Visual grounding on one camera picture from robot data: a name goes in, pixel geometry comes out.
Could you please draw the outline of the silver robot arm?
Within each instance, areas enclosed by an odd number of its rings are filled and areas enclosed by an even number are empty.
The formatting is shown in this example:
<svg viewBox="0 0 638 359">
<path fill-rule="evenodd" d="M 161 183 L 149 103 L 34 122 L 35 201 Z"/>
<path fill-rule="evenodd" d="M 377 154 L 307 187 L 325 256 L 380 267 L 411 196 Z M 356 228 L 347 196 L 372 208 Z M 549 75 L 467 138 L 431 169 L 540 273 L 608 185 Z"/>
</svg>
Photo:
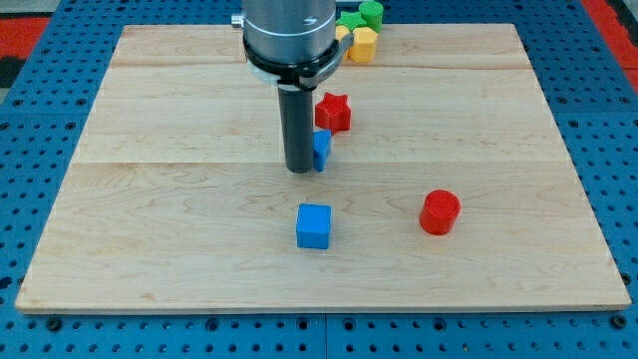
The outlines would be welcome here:
<svg viewBox="0 0 638 359">
<path fill-rule="evenodd" d="M 305 63 L 335 39 L 335 0 L 242 0 L 243 38 L 260 58 Z"/>
</svg>

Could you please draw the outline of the yellow block behind arm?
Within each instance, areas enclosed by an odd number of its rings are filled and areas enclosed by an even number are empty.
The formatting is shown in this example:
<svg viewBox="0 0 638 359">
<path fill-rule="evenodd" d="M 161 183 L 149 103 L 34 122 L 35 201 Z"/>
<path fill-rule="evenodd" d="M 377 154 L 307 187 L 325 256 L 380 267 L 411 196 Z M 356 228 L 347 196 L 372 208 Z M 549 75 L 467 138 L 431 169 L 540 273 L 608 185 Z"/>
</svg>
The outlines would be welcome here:
<svg viewBox="0 0 638 359">
<path fill-rule="evenodd" d="M 353 34 L 344 25 L 337 25 L 335 28 L 335 39 L 339 43 L 339 54 L 342 60 L 345 61 L 348 58 L 350 47 L 353 44 Z"/>
</svg>

